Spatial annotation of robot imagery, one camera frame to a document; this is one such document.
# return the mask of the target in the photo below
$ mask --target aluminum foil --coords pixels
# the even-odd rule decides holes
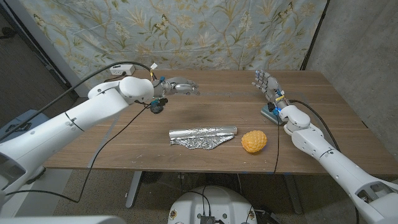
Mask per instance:
[[[214,149],[238,133],[236,126],[170,130],[170,144],[179,144],[189,149]]]

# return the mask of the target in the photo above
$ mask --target fabric backdrop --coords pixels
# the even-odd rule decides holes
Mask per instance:
[[[326,0],[20,0],[79,77],[159,69],[298,70]],[[89,88],[107,75],[94,77]]]

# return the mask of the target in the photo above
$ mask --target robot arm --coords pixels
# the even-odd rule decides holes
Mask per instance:
[[[274,77],[256,71],[254,86],[261,89],[274,105],[274,113],[282,121],[285,132],[301,151],[316,159],[344,189],[368,223],[398,222],[398,185],[375,178],[329,144],[310,117],[296,106],[289,105]]]
[[[0,144],[0,190],[5,194],[18,190],[49,157],[84,131],[119,115],[134,102],[152,98],[157,102],[176,93],[198,95],[199,91],[195,82],[185,78],[162,78],[152,83],[126,77],[97,85],[89,92],[89,100]]]

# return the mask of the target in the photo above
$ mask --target yellow sponge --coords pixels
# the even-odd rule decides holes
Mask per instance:
[[[242,137],[242,146],[247,152],[260,151],[267,144],[267,136],[262,131],[251,131]]]

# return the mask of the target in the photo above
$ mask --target blue connector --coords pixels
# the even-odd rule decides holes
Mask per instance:
[[[275,116],[278,116],[279,112],[280,112],[280,109],[278,109],[278,108],[275,108],[275,109],[272,111],[272,113],[273,113]]]

